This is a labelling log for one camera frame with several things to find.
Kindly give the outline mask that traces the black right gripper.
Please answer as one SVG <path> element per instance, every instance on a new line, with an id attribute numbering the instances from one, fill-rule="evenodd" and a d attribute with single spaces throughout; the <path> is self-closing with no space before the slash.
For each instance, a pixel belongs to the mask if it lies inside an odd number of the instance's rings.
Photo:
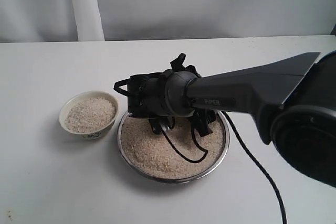
<path id="1" fill-rule="evenodd" d="M 159 116 L 190 117 L 192 108 L 186 96 L 187 85 L 198 76 L 185 71 L 185 53 L 170 62 L 171 69 L 164 72 L 136 74 L 127 84 L 128 112 L 135 118 Z"/>

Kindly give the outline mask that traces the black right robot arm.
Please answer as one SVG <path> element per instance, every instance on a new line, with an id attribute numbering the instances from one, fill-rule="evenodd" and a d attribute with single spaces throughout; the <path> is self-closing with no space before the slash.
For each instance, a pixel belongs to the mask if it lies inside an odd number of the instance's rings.
<path id="1" fill-rule="evenodd" d="M 267 65 L 202 77 L 180 54 L 163 72 L 136 74 L 127 85 L 135 118 L 190 119 L 201 136 L 215 111 L 252 116 L 300 173 L 335 186 L 335 53 L 306 52 Z"/>

